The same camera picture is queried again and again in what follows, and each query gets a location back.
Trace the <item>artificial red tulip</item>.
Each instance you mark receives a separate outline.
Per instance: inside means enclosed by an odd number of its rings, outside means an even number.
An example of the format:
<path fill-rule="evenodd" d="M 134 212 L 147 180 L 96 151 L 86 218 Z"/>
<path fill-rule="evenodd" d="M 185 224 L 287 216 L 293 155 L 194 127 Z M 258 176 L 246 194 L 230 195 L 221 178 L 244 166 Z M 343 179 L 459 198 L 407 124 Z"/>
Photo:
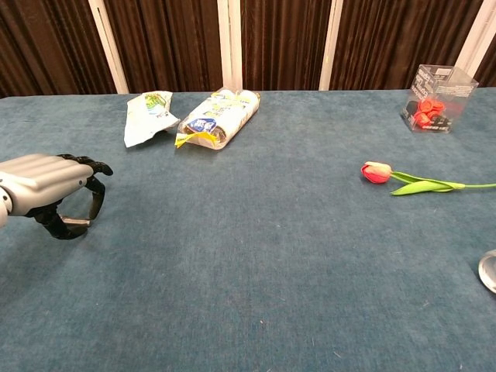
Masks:
<path fill-rule="evenodd" d="M 393 196 L 414 195 L 424 192 L 447 193 L 467 189 L 496 188 L 493 184 L 463 184 L 453 181 L 441 181 L 423 178 L 395 171 L 389 164 L 367 161 L 361 167 L 361 174 L 373 184 L 385 184 L 391 178 L 403 182 L 405 185 L 392 191 Z"/>

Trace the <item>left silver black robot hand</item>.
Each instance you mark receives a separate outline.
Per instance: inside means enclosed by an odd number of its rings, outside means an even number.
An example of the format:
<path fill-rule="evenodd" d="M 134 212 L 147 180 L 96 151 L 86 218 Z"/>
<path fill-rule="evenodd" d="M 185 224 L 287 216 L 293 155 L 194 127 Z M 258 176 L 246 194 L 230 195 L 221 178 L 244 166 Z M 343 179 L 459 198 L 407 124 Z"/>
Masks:
<path fill-rule="evenodd" d="M 33 218 L 52 237 L 69 240 L 82 236 L 89 227 L 66 225 L 58 205 L 68 195 L 87 188 L 92 202 L 86 219 L 95 220 L 105 198 L 105 186 L 97 173 L 111 176 L 113 170 L 90 157 L 35 153 L 0 162 L 0 187 L 12 200 L 9 216 Z"/>

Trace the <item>dark brown curtain panel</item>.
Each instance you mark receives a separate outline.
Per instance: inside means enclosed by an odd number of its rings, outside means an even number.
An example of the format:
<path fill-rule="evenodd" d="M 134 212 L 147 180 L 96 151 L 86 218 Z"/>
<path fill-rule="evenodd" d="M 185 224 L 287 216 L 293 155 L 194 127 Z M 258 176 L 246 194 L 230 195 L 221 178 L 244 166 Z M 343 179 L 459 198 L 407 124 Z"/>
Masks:
<path fill-rule="evenodd" d="M 406 89 L 421 64 L 453 66 L 482 4 L 343 0 L 330 89 Z"/>
<path fill-rule="evenodd" d="M 474 75 L 479 88 L 496 88 L 496 34 Z"/>
<path fill-rule="evenodd" d="M 0 0 L 0 98 L 115 91 L 88 0 Z"/>
<path fill-rule="evenodd" d="M 217 0 L 104 1 L 130 92 L 222 86 Z"/>
<path fill-rule="evenodd" d="M 243 87 L 317 90 L 332 0 L 240 0 Z"/>

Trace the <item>white partition post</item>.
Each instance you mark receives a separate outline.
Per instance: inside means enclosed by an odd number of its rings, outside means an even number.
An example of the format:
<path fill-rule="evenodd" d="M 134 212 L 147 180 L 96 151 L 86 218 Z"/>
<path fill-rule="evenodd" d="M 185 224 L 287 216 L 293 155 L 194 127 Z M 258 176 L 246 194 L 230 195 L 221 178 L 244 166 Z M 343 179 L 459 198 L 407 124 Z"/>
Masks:
<path fill-rule="evenodd" d="M 325 49 L 322 59 L 322 68 L 319 78 L 320 91 L 329 90 L 343 4 L 344 0 L 332 0 L 329 13 L 328 28 L 325 38 Z"/>
<path fill-rule="evenodd" d="M 104 0 L 88 0 L 98 36 L 104 50 L 105 59 L 110 70 L 116 92 L 129 94 L 129 88 L 122 67 L 119 50 L 112 31 L 112 26 L 105 7 Z"/>
<path fill-rule="evenodd" d="M 496 0 L 483 0 L 455 66 L 474 77 L 496 35 Z"/>
<path fill-rule="evenodd" d="M 223 86 L 243 89 L 240 0 L 217 0 Z"/>

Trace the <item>clear box with red parts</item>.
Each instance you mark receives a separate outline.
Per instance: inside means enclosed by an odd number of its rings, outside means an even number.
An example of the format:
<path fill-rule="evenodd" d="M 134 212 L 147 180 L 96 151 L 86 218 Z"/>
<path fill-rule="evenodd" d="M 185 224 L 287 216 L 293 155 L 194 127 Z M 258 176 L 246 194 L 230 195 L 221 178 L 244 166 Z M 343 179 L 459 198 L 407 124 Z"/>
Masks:
<path fill-rule="evenodd" d="M 449 133 L 478 85 L 459 67 L 421 64 L 400 116 L 413 132 Z"/>

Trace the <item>white yellow cookie package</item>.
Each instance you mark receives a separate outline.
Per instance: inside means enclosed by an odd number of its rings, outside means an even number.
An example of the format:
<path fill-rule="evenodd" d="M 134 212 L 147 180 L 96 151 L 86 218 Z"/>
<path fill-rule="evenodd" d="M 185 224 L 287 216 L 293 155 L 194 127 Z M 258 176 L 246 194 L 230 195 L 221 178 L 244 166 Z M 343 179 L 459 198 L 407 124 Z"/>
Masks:
<path fill-rule="evenodd" d="M 257 112 L 260 95 L 222 88 L 210 94 L 179 124 L 174 145 L 185 143 L 221 150 Z"/>

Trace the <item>teal velvet table cover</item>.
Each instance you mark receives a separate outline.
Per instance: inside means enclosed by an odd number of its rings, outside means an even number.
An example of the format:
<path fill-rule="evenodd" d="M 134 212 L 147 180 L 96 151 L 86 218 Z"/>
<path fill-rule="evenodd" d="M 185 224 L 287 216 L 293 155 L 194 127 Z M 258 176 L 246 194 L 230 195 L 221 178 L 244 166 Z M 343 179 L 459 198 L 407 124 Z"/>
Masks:
<path fill-rule="evenodd" d="M 496 190 L 394 197 L 405 173 L 496 182 L 496 88 L 449 134 L 403 91 L 264 91 L 220 151 L 126 148 L 125 95 L 0 99 L 0 161 L 114 171 L 87 234 L 0 229 L 0 372 L 496 372 Z"/>

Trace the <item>torn white green wrapper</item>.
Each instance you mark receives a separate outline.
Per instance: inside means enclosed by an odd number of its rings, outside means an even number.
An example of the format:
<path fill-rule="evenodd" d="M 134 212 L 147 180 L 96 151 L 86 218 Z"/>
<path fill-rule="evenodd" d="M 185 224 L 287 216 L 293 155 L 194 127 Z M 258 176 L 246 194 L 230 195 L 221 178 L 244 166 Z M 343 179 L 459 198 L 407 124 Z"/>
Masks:
<path fill-rule="evenodd" d="M 170 112 L 173 93 L 148 91 L 127 102 L 124 144 L 127 148 L 152 139 L 180 121 Z"/>

